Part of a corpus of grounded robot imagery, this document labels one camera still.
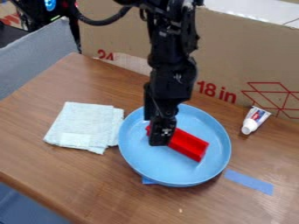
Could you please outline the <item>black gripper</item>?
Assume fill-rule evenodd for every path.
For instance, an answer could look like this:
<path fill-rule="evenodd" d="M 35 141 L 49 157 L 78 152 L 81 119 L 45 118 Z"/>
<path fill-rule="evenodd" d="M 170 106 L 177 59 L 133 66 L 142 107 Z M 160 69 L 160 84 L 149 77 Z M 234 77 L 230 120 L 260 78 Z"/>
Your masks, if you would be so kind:
<path fill-rule="evenodd" d="M 144 84 L 144 120 L 150 120 L 150 146 L 169 143 L 176 127 L 177 105 L 190 99 L 196 78 L 197 67 L 192 59 L 173 65 L 162 64 L 152 70 L 149 81 Z"/>

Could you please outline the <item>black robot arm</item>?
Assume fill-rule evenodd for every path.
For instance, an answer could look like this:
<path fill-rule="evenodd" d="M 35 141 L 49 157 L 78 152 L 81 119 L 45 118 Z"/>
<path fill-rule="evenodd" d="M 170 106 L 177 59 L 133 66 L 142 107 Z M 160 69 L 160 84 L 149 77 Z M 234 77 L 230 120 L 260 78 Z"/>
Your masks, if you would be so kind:
<path fill-rule="evenodd" d="M 204 0 L 114 0 L 140 9 L 146 22 L 152 68 L 144 84 L 144 120 L 149 122 L 148 143 L 164 146 L 176 128 L 178 104 L 192 97 L 197 66 L 190 53 L 197 50 L 196 8 Z"/>

